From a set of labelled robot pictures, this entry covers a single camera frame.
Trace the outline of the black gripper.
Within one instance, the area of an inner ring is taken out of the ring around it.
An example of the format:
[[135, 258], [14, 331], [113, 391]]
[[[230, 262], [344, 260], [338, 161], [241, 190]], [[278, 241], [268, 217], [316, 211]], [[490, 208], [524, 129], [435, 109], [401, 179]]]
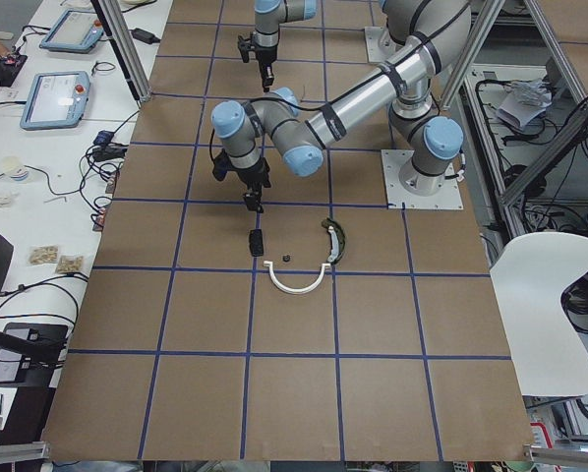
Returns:
[[264, 89], [270, 89], [274, 82], [272, 65], [277, 60], [277, 46], [262, 46], [257, 43], [253, 35], [250, 35], [248, 38], [239, 35], [237, 47], [244, 63], [250, 62], [251, 53], [255, 54], [262, 79], [262, 87]]
[[243, 194], [243, 201], [248, 211], [263, 211], [262, 193], [263, 188], [270, 188], [269, 165], [264, 157], [251, 167], [237, 168], [233, 165], [231, 157], [228, 158], [229, 169], [234, 170], [239, 179], [247, 186]]

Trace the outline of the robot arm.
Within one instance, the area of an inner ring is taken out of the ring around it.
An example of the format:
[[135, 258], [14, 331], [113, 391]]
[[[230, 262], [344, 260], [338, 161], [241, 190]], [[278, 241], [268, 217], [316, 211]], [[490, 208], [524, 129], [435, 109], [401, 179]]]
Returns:
[[277, 60], [282, 24], [312, 19], [317, 12], [314, 0], [256, 0], [254, 3], [255, 28], [245, 38], [238, 36], [237, 47], [244, 63], [255, 54], [264, 92], [274, 82], [273, 63]]
[[245, 102], [224, 101], [211, 112], [214, 134], [223, 149], [212, 159], [212, 175], [221, 181], [234, 172], [245, 184], [250, 211], [263, 212], [263, 189], [269, 187], [269, 165], [257, 140], [268, 137], [284, 163], [307, 177], [323, 165], [331, 144], [385, 108], [391, 125], [413, 148], [399, 171], [408, 192], [430, 196], [461, 151], [463, 132], [452, 119], [433, 109], [430, 81], [453, 63], [471, 27], [467, 1], [383, 1], [391, 39], [399, 49], [359, 83], [299, 120], [300, 106], [290, 88], [279, 88]]

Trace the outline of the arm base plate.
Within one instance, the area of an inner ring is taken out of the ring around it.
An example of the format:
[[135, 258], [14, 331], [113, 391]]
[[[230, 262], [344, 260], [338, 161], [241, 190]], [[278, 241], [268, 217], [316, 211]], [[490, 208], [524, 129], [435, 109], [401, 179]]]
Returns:
[[387, 60], [397, 50], [387, 27], [365, 27], [364, 36], [368, 62], [377, 64]]
[[463, 210], [455, 169], [449, 161], [445, 173], [436, 177], [419, 174], [410, 149], [383, 149], [382, 173], [388, 208], [417, 210]]

